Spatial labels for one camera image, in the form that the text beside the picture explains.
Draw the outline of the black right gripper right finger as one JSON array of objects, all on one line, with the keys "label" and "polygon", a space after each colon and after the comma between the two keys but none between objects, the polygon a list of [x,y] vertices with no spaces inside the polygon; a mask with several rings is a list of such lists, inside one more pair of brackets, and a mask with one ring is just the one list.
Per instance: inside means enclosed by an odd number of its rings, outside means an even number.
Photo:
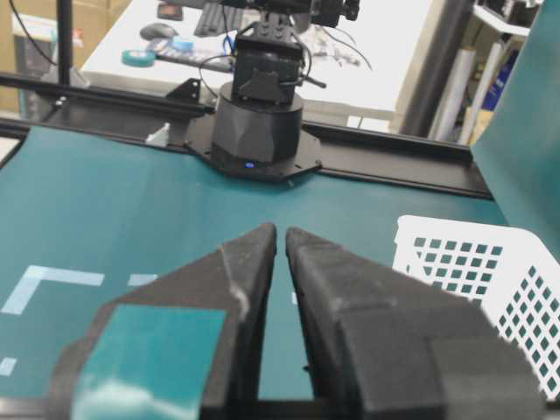
[{"label": "black right gripper right finger", "polygon": [[523,353],[481,309],[290,227],[315,393],[359,419],[540,419]]}]

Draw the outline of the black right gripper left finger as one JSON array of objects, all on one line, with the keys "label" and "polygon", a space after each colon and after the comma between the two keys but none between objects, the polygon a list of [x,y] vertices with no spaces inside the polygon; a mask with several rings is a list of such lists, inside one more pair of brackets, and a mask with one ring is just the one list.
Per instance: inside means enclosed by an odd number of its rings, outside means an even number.
[{"label": "black right gripper left finger", "polygon": [[230,419],[257,397],[271,223],[102,304],[52,372],[49,419]]}]

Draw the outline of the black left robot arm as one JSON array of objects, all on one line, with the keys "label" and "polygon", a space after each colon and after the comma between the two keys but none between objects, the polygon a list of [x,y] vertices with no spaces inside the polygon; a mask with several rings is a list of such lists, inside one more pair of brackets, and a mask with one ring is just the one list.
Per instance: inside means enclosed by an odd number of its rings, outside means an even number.
[{"label": "black left robot arm", "polygon": [[215,111],[190,121],[185,147],[232,177],[282,182],[322,167],[321,142],[302,129],[296,87],[312,82],[312,55],[298,34],[309,25],[356,20],[357,1],[232,1],[260,17],[239,30],[232,81]]}]

